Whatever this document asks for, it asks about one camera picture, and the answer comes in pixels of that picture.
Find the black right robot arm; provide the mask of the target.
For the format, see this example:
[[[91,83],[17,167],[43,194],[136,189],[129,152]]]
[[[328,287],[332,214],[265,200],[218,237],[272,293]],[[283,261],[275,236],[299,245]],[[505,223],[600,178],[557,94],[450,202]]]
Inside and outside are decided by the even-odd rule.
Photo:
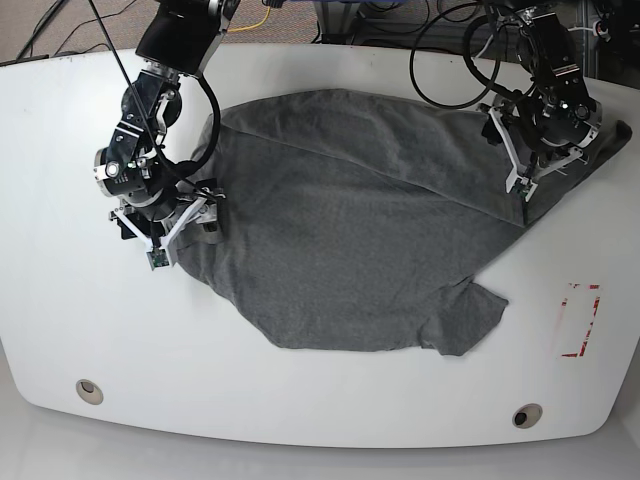
[[[128,84],[121,119],[109,145],[98,151],[94,175],[108,197],[125,210],[118,224],[125,239],[148,238],[159,244],[168,220],[184,204],[177,188],[189,182],[212,156],[221,129],[221,111],[204,69],[228,31],[236,1],[162,1],[136,53],[147,65]],[[182,110],[181,77],[197,80],[212,108],[204,151],[175,163],[163,151],[167,131]]]

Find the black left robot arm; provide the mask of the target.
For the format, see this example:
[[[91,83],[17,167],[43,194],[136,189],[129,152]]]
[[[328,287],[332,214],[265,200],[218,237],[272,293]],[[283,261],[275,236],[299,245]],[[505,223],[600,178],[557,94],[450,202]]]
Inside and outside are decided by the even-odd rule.
[[[529,93],[494,88],[494,106],[507,130],[545,156],[588,146],[599,133],[602,107],[587,90],[570,32],[543,7],[505,1],[494,12],[500,25],[518,25],[516,55],[532,80]]]

